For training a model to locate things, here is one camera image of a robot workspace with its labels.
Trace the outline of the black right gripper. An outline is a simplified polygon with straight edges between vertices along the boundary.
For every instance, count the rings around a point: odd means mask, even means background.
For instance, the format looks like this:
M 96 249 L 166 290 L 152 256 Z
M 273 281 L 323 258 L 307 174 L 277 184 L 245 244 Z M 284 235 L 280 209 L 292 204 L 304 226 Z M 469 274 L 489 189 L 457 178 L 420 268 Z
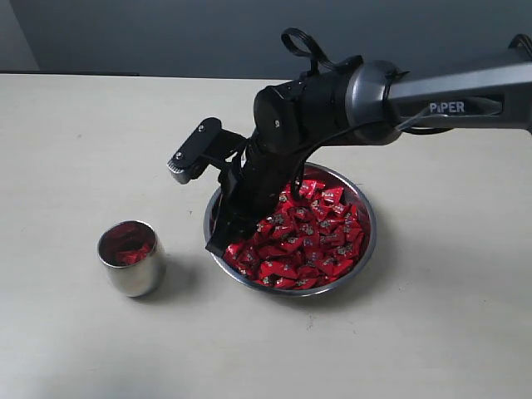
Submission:
M 205 249 L 224 256 L 231 244 L 251 238 L 258 222 L 273 213 L 279 194 L 296 176 L 307 152 L 303 148 L 275 154 L 258 133 L 246 140 L 221 180 L 221 200 Z

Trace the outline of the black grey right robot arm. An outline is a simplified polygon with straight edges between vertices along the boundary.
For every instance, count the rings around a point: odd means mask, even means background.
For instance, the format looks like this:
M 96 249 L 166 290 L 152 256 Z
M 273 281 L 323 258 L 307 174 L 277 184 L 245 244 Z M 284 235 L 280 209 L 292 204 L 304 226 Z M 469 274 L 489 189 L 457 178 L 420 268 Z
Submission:
M 359 56 L 332 63 L 312 37 L 283 32 L 284 46 L 306 57 L 296 81 L 267 86 L 254 99 L 254 133 L 219 176 L 221 198 L 206 248 L 222 256 L 250 238 L 285 187 L 298 191 L 308 157 L 328 145 L 388 145 L 402 133 L 455 128 L 531 128 L 531 40 L 514 36 L 501 53 L 418 76 Z

